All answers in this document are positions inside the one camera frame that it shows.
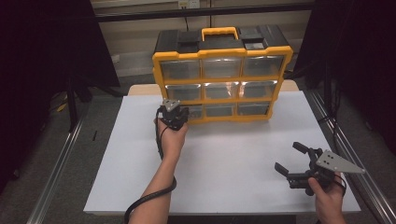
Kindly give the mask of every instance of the clear plastic drawer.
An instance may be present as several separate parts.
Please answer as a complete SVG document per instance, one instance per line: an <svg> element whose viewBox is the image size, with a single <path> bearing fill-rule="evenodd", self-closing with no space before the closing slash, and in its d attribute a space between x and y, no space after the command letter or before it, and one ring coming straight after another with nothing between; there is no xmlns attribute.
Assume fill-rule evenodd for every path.
<svg viewBox="0 0 396 224"><path fill-rule="evenodd" d="M283 63L283 56L246 57L244 62L244 76L274 76L279 74Z"/></svg>
<svg viewBox="0 0 396 224"><path fill-rule="evenodd" d="M201 119L202 118L202 105L183 105L181 108L189 108L189 119Z"/></svg>
<svg viewBox="0 0 396 224"><path fill-rule="evenodd" d="M164 79L189 79L200 75L199 60L162 61L161 69Z"/></svg>
<svg viewBox="0 0 396 224"><path fill-rule="evenodd" d="M206 99L232 99L236 97L238 82L205 83Z"/></svg>
<svg viewBox="0 0 396 224"><path fill-rule="evenodd" d="M251 81L242 82L239 97L259 98L271 97L273 95L277 81Z"/></svg>
<svg viewBox="0 0 396 224"><path fill-rule="evenodd" d="M238 115L266 115L270 102L239 103Z"/></svg>
<svg viewBox="0 0 396 224"><path fill-rule="evenodd" d="M205 105L205 112L207 117L226 117L233 115L235 104L215 104Z"/></svg>
<svg viewBox="0 0 396 224"><path fill-rule="evenodd" d="M166 85L165 88L169 99L180 101L201 99L201 84Z"/></svg>
<svg viewBox="0 0 396 224"><path fill-rule="evenodd" d="M205 77L239 77L242 58L202 59Z"/></svg>

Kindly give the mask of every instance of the storage case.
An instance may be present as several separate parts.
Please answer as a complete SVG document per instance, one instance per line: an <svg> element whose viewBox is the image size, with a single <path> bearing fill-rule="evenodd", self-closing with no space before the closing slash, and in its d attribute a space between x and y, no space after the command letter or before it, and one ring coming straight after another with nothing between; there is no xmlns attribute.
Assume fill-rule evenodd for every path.
<svg viewBox="0 0 396 224"><path fill-rule="evenodd" d="M189 123L269 119L292 55L276 25L162 31L152 57L163 98Z"/></svg>

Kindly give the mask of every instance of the metal rail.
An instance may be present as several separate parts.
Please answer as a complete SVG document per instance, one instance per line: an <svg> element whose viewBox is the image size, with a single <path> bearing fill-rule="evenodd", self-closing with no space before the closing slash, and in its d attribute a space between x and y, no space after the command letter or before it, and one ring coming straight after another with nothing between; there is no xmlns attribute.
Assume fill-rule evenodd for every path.
<svg viewBox="0 0 396 224"><path fill-rule="evenodd" d="M62 148L61 154L56 161L56 164L52 170L49 180L47 181L46 187L44 187L43 192L40 195L37 203L35 204L35 209L30 215L27 224L41 224L44 220L47 210L50 207L50 202L58 186L58 182L66 165L67 159L73 149L74 144L78 138L79 131L82 126L82 122L88 114L89 104L83 104L81 109L81 117L74 128L73 132L67 135L66 142Z"/></svg>
<svg viewBox="0 0 396 224"><path fill-rule="evenodd" d="M320 95L315 91L312 92L310 91L307 95L309 95L312 100L314 101L316 107L318 108L318 111L320 115L325 118L328 116L328 113L326 109L324 108L324 102L323 99L320 97ZM334 119L328 119L326 124L327 127L329 128L330 132L333 133L334 130ZM355 150L353 149L352 145L349 143L347 140L346 136L344 135L343 131L341 128L336 125L336 132L335 132L335 139L336 143L339 144L340 149L342 150L342 153L346 156L346 159L349 161L352 161L359 167L363 168L366 170L365 175L357 175L357 178L361 182L362 186L364 187L365 191L367 192L368 196L372 200L373 204L375 205L375 208L379 215L382 217L383 221L385 223L396 223L396 216L389 205L389 202L387 198L385 197L384 193L381 191L381 189L378 187L378 185L375 183L373 178L371 177L370 173L367 171L367 169L364 167L364 164L361 162L361 159L359 156L356 154Z"/></svg>
<svg viewBox="0 0 396 224"><path fill-rule="evenodd" d="M315 7L319 7L319 6L325 6L325 5L323 4L319 5L316 3L297 3L297 4L264 5L264 6L255 6L255 7L202 7L202 8L191 8L185 10L176 9L176 10L123 13L123 14L99 14L96 15L96 21L98 22L138 21L138 20L166 19L166 18L250 14L250 13L261 13L261 12L300 11L300 10L312 10Z"/></svg>

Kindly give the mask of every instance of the yellow frame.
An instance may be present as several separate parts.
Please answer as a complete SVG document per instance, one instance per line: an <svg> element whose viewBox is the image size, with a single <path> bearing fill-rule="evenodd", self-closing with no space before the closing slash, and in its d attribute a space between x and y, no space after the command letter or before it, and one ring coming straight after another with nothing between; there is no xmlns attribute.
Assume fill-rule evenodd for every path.
<svg viewBox="0 0 396 224"><path fill-rule="evenodd" d="M236 30L234 27L224 27L224 28L205 28L202 30L203 39L205 35L218 35L218 34L234 34L237 38ZM243 68L246 57L260 57L260 56L283 56L283 61L278 70L277 74L271 76L259 76L259 77L244 77ZM180 54L176 51L171 52L155 52L152 61L154 64L153 74L156 83L160 86L163 98L168 98L166 91L166 85L183 85L183 84L201 84L201 99L200 100L189 100L182 101L182 105L202 105L202 118L201 119L189 119L189 123L203 123L209 121L252 121L257 119L269 119L272 117L273 105L277 99L280 91L280 87L283 82L283 73L285 71L286 65L290 62L292 56L292 49L290 46L280 46L280 47L269 47L267 49L205 49L199 50L196 53L183 53ZM242 62L240 65L240 71L238 77L203 77L203 65L202 59L208 58L225 58L225 57L241 57ZM163 61L181 61L181 60L199 60L200 62L200 75L198 78L189 79L163 79L163 73L161 69L161 62ZM216 83L216 82L249 82L249 81L276 81L276 85L271 97L259 97L259 98L239 98L239 88L237 88L237 94L235 98L232 99L206 99L205 98L205 88L203 85L205 83ZM266 115L248 115L240 116L237 115L236 108L238 103L244 102L269 102L268 110ZM234 104L233 114L231 116L224 117L207 117L205 115L205 105L212 104Z"/></svg>

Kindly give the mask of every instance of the white paper sheet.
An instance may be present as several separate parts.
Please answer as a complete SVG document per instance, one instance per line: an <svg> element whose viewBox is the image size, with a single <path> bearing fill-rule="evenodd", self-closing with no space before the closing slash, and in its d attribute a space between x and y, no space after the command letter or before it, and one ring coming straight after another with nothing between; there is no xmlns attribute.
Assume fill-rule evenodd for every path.
<svg viewBox="0 0 396 224"><path fill-rule="evenodd" d="M124 97L84 211L122 215L139 197L161 160L153 119L161 96ZM315 212L314 197L290 189L275 162L291 173L309 158L292 147L329 148L301 91L280 92L267 121L190 125L177 165L173 215L299 214ZM345 212L360 211L347 190Z"/></svg>

